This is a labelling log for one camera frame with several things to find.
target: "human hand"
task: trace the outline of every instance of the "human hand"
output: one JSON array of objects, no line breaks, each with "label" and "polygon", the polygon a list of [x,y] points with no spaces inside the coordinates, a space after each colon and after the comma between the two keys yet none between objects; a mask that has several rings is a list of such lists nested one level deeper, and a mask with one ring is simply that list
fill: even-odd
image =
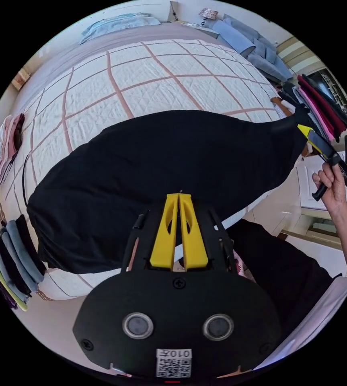
[{"label": "human hand", "polygon": [[312,179],[317,186],[323,183],[327,186],[325,194],[322,196],[322,202],[332,215],[336,213],[344,203],[346,203],[345,180],[338,165],[333,166],[325,162],[322,170],[314,173]]}]

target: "pink clothing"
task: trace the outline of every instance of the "pink clothing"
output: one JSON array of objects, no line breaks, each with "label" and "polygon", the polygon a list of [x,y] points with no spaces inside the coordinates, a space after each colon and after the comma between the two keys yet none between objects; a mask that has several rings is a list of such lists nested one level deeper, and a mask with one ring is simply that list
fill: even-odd
[{"label": "pink clothing", "polygon": [[8,167],[8,164],[12,160],[14,154],[18,151],[14,145],[14,134],[17,130],[18,123],[20,122],[20,127],[24,122],[24,115],[18,115],[14,120],[12,116],[9,116],[10,119],[6,119],[6,124],[4,126],[3,132],[3,143],[0,155],[0,185],[2,184],[4,174]]},{"label": "pink clothing", "polygon": [[302,87],[298,89],[298,91],[301,93],[301,95],[305,98],[305,100],[309,103],[309,108],[313,110],[315,116],[319,120],[319,123],[321,124],[322,128],[325,130],[326,135],[329,138],[329,141],[333,141],[334,136],[333,134],[329,131],[329,128],[327,126],[327,120],[326,117],[323,117],[319,110],[317,109],[316,103],[311,100],[311,98],[308,97],[308,95],[302,90]]}]

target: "red clothing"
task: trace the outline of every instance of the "red clothing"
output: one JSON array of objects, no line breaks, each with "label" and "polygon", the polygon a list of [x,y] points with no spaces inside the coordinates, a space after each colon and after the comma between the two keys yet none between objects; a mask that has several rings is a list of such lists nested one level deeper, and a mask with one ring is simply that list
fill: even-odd
[{"label": "red clothing", "polygon": [[340,120],[332,107],[303,79],[301,75],[298,75],[298,83],[302,87],[302,90],[316,103],[316,107],[322,112],[322,116],[325,116],[328,122],[330,122],[333,127],[333,136],[339,141],[341,133],[346,130],[344,122]]}]

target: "white cabinet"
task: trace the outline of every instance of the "white cabinet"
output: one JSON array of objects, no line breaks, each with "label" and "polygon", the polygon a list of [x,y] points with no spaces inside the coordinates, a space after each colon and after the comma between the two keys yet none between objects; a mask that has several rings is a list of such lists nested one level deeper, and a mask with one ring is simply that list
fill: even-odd
[{"label": "white cabinet", "polygon": [[[345,159],[345,152],[339,153]],[[301,207],[310,209],[325,209],[322,201],[315,201],[311,196],[317,190],[311,176],[322,168],[323,160],[320,156],[306,157],[297,166]]]}]

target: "pink folded cloth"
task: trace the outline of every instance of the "pink folded cloth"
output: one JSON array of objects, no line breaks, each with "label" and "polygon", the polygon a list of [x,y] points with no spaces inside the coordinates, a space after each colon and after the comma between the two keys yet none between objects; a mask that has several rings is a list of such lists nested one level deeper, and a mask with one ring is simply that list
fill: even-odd
[{"label": "pink folded cloth", "polygon": [[10,119],[6,121],[7,124],[4,127],[2,151],[0,156],[0,185],[3,182],[3,178],[11,160],[19,150],[19,147],[17,148],[14,143],[14,139],[16,138],[16,131],[19,131],[20,133],[22,130],[24,121],[25,116],[23,114],[18,115],[14,120]]},{"label": "pink folded cloth", "polygon": [[329,141],[333,141],[334,136],[328,128],[328,125],[327,125],[328,122],[327,122],[326,117],[322,117],[322,113],[320,113],[320,111],[318,110],[316,103],[302,90],[302,87],[298,88],[298,91],[305,98],[305,100],[309,103],[309,108],[311,108],[313,110],[314,115],[317,117],[322,128],[325,130],[325,133],[328,136]]}]

